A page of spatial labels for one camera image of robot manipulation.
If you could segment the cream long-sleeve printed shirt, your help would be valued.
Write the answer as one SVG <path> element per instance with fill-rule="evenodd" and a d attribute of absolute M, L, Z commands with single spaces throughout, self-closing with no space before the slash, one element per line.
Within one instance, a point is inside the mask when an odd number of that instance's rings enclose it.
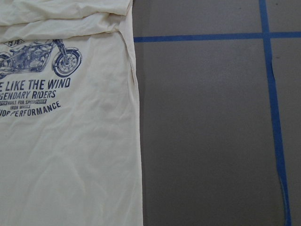
<path fill-rule="evenodd" d="M 1 225 L 143 225 L 132 7 L 1 1 Z"/>

